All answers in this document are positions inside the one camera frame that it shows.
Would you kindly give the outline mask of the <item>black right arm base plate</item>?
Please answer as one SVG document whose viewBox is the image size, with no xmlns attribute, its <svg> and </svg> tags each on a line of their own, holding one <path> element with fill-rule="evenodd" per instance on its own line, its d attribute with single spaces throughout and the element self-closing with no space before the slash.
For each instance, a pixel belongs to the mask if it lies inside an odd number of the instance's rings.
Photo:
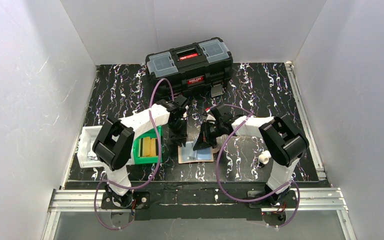
<svg viewBox="0 0 384 240">
<path fill-rule="evenodd" d="M 288 209 L 295 209 L 298 197 L 294 190 L 282 193 L 280 196 L 274 194 L 266 199 L 246 203 L 251 209 L 262 209 L 263 212 L 282 213 Z"/>
</svg>

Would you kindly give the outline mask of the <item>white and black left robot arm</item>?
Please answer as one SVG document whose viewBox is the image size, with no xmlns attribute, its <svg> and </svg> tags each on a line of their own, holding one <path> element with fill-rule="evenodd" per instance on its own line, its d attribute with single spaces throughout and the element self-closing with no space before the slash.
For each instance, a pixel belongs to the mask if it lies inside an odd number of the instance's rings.
<svg viewBox="0 0 384 240">
<path fill-rule="evenodd" d="M 159 100 L 134 115 L 120 119 L 109 117 L 104 122 L 92 150 L 103 164 L 108 180 L 105 191 L 116 206 L 125 209 L 133 203 L 127 163 L 132 157 L 134 141 L 158 126 L 167 125 L 171 142 L 185 146 L 188 108 L 188 99 L 178 95 L 174 100 Z"/>
</svg>

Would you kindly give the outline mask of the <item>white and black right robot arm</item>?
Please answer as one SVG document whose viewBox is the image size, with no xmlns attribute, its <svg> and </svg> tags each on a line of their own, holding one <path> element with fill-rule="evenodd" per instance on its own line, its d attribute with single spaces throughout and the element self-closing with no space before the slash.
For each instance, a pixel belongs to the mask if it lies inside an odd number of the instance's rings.
<svg viewBox="0 0 384 240">
<path fill-rule="evenodd" d="M 217 138 L 249 136 L 263 140 L 266 151 L 262 159 L 273 160 L 264 194 L 257 198 L 237 198 L 230 195 L 222 186 L 220 177 L 216 176 L 219 189 L 230 199 L 241 203 L 255 203 L 268 200 L 277 203 L 289 192 L 294 183 L 292 174 L 301 157 L 305 155 L 310 144 L 306 135 L 293 123 L 290 116 L 256 117 L 247 111 L 245 115 L 233 115 L 231 104 L 219 104 L 206 109 L 207 118 L 200 126 L 200 133 L 193 150 L 216 148 Z"/>
</svg>

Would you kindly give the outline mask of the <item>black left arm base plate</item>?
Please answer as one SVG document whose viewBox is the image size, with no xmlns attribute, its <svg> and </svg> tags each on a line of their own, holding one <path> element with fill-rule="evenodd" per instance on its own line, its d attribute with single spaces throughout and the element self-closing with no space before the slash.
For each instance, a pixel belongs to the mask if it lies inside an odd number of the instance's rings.
<svg viewBox="0 0 384 240">
<path fill-rule="evenodd" d="M 104 192 L 100 208 L 104 210 L 143 210 L 150 207 L 150 200 L 150 193 L 147 191 L 128 191 L 123 196 L 117 195 L 114 192 Z"/>
</svg>

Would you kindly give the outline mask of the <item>yellow cards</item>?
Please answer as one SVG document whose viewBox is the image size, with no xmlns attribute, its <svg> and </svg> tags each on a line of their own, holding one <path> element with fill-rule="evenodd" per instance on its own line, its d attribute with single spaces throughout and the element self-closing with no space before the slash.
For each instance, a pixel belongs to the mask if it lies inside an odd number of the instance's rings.
<svg viewBox="0 0 384 240">
<path fill-rule="evenodd" d="M 158 155 L 158 142 L 156 138 L 150 136 L 143 137 L 139 140 L 140 158 L 156 157 Z"/>
</svg>

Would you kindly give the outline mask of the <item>printed card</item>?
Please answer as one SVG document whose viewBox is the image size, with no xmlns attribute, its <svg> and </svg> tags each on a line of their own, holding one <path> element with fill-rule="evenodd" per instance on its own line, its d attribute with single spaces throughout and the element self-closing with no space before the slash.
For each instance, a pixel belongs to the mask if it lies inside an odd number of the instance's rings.
<svg viewBox="0 0 384 240">
<path fill-rule="evenodd" d="M 98 157 L 97 157 L 96 153 L 93 151 L 89 151 L 87 153 L 87 158 L 89 161 L 98 161 Z"/>
</svg>

